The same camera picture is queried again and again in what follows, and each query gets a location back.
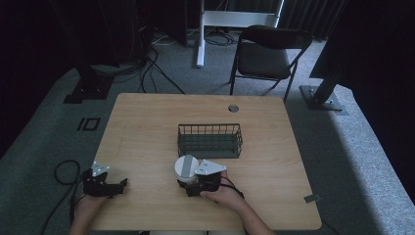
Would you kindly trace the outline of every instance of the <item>black chair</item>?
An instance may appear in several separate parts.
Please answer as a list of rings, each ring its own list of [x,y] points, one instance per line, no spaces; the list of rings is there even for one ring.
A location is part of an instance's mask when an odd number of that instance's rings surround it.
[[[299,58],[312,42],[312,36],[302,30],[289,30],[264,25],[245,28],[238,40],[238,47],[232,67],[230,95],[233,94],[235,77],[274,80],[278,83],[290,78],[284,102],[296,74]],[[287,50],[296,50],[297,55],[290,62]]]

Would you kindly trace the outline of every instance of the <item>tripod base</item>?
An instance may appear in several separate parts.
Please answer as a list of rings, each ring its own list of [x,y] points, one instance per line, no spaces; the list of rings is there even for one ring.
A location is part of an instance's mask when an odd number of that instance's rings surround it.
[[[335,111],[336,114],[339,116],[348,115],[345,107],[339,103],[334,93],[332,93],[329,99],[327,99],[327,101],[322,104],[314,102],[313,97],[317,89],[318,89],[318,86],[309,86],[309,85],[300,86],[302,97],[304,98],[310,110]]]
[[[85,90],[82,85],[82,78],[76,84],[72,94],[67,95],[64,104],[81,104],[83,100],[105,100],[113,84],[113,76],[100,76],[94,90]]]

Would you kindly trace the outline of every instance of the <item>human hand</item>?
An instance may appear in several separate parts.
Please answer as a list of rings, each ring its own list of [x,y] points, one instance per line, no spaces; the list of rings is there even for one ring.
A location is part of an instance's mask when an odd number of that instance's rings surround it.
[[[84,195],[76,204],[75,218],[91,221],[98,214],[101,206],[107,201],[107,197],[92,197]]]
[[[227,170],[221,171],[220,176],[221,184],[234,187],[233,183],[228,179]],[[226,186],[219,186],[215,192],[203,191],[201,196],[213,200],[234,212],[240,212],[247,206],[245,199],[235,189]]]
[[[87,234],[90,224],[98,215],[98,212],[107,199],[107,197],[82,196],[76,204],[75,217],[69,234]]]

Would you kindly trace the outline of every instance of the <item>black wire basket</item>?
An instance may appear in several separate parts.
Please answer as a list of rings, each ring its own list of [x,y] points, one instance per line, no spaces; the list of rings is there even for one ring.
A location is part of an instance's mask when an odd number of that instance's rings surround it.
[[[197,159],[238,159],[241,154],[241,126],[226,124],[179,124],[179,156]]]

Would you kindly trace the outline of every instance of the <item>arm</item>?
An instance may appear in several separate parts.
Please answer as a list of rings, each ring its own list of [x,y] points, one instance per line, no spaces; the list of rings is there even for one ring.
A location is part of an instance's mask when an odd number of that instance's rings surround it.
[[[107,198],[95,198],[89,195],[83,197],[76,207],[76,214],[70,227],[69,235],[86,235],[92,221],[98,214]]]
[[[221,172],[221,183],[232,185],[227,180],[227,171]],[[201,192],[201,196],[211,199],[234,211],[250,235],[274,235],[275,233],[262,221],[255,210],[235,190],[220,186],[216,192]]]

